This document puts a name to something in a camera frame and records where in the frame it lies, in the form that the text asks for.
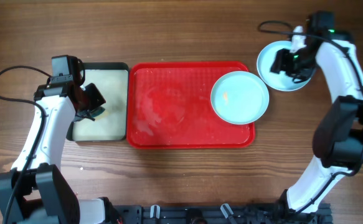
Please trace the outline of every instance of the white plate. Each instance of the white plate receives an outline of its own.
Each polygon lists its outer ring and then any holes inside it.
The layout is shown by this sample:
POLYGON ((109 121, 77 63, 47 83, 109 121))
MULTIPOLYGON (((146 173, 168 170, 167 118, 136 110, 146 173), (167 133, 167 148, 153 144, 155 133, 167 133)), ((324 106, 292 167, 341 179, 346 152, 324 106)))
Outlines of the white plate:
POLYGON ((216 114, 232 124, 248 124, 260 118, 267 109, 266 85, 250 72, 230 72, 214 84, 210 101, 216 114))
POLYGON ((291 42, 286 40, 276 41, 267 45, 258 55, 257 72, 262 80, 271 88, 280 91, 295 91, 307 84, 311 78, 302 83, 292 82, 292 78, 287 76, 284 71, 279 74, 270 72, 274 63, 277 51, 291 48, 291 42))

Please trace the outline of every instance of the wood grain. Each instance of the wood grain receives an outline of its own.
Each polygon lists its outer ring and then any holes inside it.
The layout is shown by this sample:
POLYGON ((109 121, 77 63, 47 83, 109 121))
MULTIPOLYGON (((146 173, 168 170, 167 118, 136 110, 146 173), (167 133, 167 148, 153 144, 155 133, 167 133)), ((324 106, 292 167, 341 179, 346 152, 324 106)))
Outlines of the wood grain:
MULTIPOLYGON (((0 1, 0 70, 23 64, 51 72, 50 58, 69 54, 130 67, 239 60, 257 73, 261 49, 285 38, 258 33, 257 24, 279 19, 298 25, 318 9, 334 11, 337 27, 353 33, 363 69, 363 1, 19 2, 0 1)), ((0 94, 31 99, 44 82, 34 72, 13 71, 0 79, 0 94)), ((318 72, 299 91, 270 90, 256 140, 245 149, 138 151, 126 141, 67 141, 62 173, 79 198, 107 196, 118 205, 272 202, 308 165, 313 131, 330 104, 318 72)), ((31 106, 0 101, 0 172, 19 155, 32 114, 31 106)), ((363 223, 363 169, 325 201, 332 203, 335 223, 363 223)))

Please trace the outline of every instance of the red surface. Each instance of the red surface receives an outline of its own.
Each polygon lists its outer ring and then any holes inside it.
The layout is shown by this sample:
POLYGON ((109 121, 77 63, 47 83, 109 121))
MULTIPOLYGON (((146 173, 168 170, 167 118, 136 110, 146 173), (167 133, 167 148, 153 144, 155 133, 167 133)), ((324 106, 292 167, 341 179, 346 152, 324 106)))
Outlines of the red surface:
POLYGON ((139 149, 245 147, 254 124, 229 124, 210 103, 214 83, 240 62, 140 63, 129 75, 127 140, 139 149))

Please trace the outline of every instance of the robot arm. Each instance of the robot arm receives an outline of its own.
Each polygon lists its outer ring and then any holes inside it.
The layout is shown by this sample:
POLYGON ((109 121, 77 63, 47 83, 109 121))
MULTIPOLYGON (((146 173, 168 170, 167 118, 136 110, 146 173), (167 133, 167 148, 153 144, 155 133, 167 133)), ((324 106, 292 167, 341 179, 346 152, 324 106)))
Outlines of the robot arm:
MULTIPOLYGON (((301 27, 295 29, 295 32, 302 31, 301 27)), ((349 54, 363 85, 356 46, 351 43, 349 34, 335 33, 331 13, 313 14, 309 18, 308 34, 334 37, 333 41, 349 54)), ((314 157, 297 183, 286 192, 289 210, 298 211, 310 205, 302 213, 316 212, 320 201, 344 177, 332 175, 337 172, 351 173, 363 153, 363 128, 352 128, 353 122, 363 124, 363 95, 353 65, 341 50, 310 36, 302 38, 294 35, 292 49, 277 52, 271 71, 279 73, 284 70, 294 81, 305 81, 313 75, 316 65, 325 75, 333 104, 314 134, 314 157)))

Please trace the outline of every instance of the table surface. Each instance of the table surface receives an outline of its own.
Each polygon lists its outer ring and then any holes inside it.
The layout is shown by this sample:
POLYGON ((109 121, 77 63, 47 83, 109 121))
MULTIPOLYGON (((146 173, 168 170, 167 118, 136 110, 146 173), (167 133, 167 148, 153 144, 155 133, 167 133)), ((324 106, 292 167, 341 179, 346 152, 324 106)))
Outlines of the table surface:
MULTIPOLYGON (((297 26, 319 9, 334 11, 336 27, 354 35, 363 69, 363 1, 19 2, 0 1, 0 70, 30 65, 50 73, 50 58, 69 54, 130 67, 238 60, 257 73, 261 49, 285 39, 259 33, 257 25, 278 19, 297 26)), ((32 99, 45 80, 36 72, 9 72, 0 79, 0 94, 32 99)), ((116 205, 273 202, 311 160, 313 132, 331 101, 320 71, 299 91, 269 91, 256 139, 245 149, 139 151, 126 141, 66 141, 62 173, 78 198, 107 196, 116 205)), ((19 155, 33 114, 31 106, 0 100, 0 172, 19 155)), ((325 202, 332 204, 335 223, 363 223, 363 168, 342 179, 325 202)))

